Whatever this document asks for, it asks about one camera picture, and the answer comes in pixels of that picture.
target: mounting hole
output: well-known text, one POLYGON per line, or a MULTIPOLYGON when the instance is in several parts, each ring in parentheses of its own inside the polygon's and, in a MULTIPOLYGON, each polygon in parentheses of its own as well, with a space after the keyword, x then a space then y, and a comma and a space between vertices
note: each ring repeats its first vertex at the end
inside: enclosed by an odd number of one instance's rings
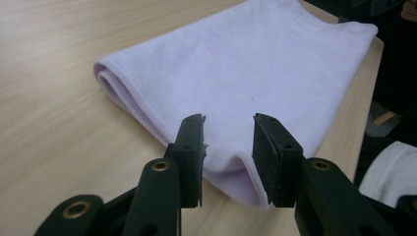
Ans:
POLYGON ((318 170, 330 170, 330 166, 321 160, 315 160, 312 162, 312 165, 315 169, 318 170))
POLYGON ((366 236, 379 236, 380 235, 380 233, 378 233, 378 231, 375 228, 373 228, 369 225, 359 226, 359 232, 362 235, 366 235, 366 236))
POLYGON ((140 236, 154 236, 157 235, 157 226, 154 224, 147 224, 142 227, 140 236))
POLYGON ((169 169, 169 163, 166 161, 159 161, 152 166, 154 171, 165 171, 169 169))
POLYGON ((74 219, 87 213, 91 208, 91 203, 85 200, 75 202, 62 211, 62 216, 66 219, 74 219))

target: table surface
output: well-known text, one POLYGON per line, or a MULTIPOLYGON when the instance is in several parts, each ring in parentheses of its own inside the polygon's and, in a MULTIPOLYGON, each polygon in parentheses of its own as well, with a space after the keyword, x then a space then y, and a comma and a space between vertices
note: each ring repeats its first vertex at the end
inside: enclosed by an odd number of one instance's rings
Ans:
MULTIPOLYGON (((33 234, 72 196, 108 202, 136 186, 164 147, 105 96, 92 64, 240 2, 1 1, 0 235, 33 234)), ((350 178, 383 47, 375 38, 316 154, 350 178)), ((298 235, 293 212, 243 206, 205 181, 204 207, 183 210, 183 235, 298 235)))

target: brass screw insert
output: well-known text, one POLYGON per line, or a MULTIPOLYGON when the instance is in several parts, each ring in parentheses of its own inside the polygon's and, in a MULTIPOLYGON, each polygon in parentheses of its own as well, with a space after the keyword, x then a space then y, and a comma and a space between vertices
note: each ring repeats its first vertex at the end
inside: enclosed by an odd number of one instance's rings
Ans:
POLYGON ((324 171, 330 170, 330 165, 328 165, 327 163, 321 160, 313 161, 312 165, 315 169, 318 169, 318 170, 324 170, 324 171))
POLYGON ((66 219, 74 219, 82 216, 87 213, 91 208, 91 203, 85 200, 80 200, 75 202, 62 211, 62 216, 66 219))
POLYGON ((169 169, 169 163, 166 161, 159 161, 152 166, 154 171, 165 171, 169 169))

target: towel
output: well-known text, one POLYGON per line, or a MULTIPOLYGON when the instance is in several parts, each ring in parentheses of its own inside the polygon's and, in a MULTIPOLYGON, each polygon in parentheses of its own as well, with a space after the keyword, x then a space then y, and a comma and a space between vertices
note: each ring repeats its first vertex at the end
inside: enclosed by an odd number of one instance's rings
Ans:
POLYGON ((417 147, 394 142, 372 162, 359 191, 387 206, 399 197, 417 195, 417 147))
POLYGON ((253 116, 277 118, 312 156, 376 33, 373 25, 326 24, 297 0, 249 0, 93 69, 108 96, 165 146, 183 118, 206 115, 204 177, 267 208, 251 156, 253 116))

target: dark equipment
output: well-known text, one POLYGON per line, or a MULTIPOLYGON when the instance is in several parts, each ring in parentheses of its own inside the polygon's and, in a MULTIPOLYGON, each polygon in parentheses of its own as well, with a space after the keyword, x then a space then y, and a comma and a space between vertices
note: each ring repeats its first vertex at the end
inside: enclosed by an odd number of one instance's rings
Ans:
MULTIPOLYGON (((183 120, 164 158, 150 161, 137 188, 104 204, 79 195, 59 205, 35 235, 181 235, 181 208, 202 202, 204 117, 183 120)), ((301 235, 415 235, 417 196, 396 208, 362 196, 341 170, 303 150, 273 117, 255 116, 253 158, 268 201, 294 207, 301 235)))

